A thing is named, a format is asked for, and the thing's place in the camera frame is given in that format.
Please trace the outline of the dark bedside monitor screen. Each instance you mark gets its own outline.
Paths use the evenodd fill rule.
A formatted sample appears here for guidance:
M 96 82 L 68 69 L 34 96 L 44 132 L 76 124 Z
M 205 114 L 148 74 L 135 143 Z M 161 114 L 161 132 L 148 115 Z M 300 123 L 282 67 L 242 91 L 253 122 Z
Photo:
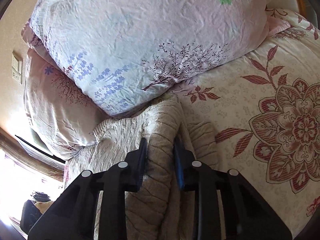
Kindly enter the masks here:
M 66 163 L 64 160 L 50 152 L 47 145 L 32 128 L 29 129 L 29 133 L 27 135 L 15 135 L 15 138 L 26 151 L 32 151 L 36 154 L 46 156 L 62 164 Z

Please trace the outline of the pink floral left pillow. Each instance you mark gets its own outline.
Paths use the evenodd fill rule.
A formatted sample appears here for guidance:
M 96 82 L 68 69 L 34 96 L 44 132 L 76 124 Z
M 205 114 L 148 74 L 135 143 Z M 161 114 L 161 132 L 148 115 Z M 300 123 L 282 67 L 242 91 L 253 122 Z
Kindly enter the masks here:
M 97 141 L 93 130 L 108 115 L 63 72 L 27 52 L 24 105 L 32 129 L 64 161 Z

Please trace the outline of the window with wooden frame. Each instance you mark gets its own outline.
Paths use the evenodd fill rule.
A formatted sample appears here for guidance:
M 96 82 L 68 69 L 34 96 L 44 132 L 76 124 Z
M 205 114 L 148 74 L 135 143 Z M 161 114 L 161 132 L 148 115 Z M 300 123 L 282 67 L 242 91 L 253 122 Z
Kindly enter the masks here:
M 23 205 L 35 192 L 55 200 L 62 191 L 63 170 L 30 156 L 18 141 L 1 130 L 1 221 L 20 229 Z

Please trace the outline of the beige cable knit sweater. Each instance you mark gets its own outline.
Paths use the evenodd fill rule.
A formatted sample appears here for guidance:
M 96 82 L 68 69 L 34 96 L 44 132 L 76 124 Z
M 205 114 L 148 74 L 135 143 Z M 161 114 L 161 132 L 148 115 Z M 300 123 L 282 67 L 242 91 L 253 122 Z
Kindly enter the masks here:
M 191 239 L 193 236 L 193 192 L 179 190 L 174 172 L 174 139 L 194 157 L 215 166 L 213 125 L 190 115 L 180 99 L 163 95 L 131 118 L 106 119 L 94 130 L 97 142 L 84 147 L 68 160 L 63 183 L 68 186 L 83 170 L 101 172 L 124 160 L 145 138 L 148 156 L 142 187 L 127 193 L 128 239 Z

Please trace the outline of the floral bed sheet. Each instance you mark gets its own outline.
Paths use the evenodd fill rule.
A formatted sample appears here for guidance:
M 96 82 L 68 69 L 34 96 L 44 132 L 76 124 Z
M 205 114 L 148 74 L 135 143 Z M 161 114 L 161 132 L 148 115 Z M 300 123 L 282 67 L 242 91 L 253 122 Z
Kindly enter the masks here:
M 211 168 L 238 170 L 293 239 L 319 239 L 318 231 L 307 233 L 319 227 L 312 221 L 319 208 L 319 29 L 288 9 L 267 14 L 289 28 L 164 95 L 213 125 L 218 162 Z

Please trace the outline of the white wall switch socket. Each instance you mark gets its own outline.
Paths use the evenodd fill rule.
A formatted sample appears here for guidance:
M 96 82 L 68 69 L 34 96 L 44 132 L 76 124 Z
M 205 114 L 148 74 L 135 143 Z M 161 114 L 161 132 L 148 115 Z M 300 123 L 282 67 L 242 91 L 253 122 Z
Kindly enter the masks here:
M 23 67 L 23 60 L 22 58 L 15 52 L 12 52 L 11 58 L 11 75 L 12 78 L 17 81 L 20 85 L 22 84 L 22 67 Z

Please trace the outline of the pink lavender print right pillow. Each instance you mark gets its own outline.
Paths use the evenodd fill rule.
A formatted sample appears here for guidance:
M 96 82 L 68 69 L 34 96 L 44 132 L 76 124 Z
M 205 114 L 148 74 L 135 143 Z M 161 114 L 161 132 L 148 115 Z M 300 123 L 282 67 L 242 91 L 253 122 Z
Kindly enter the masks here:
M 289 28 L 268 0 L 38 0 L 25 43 L 109 115 L 258 48 Z

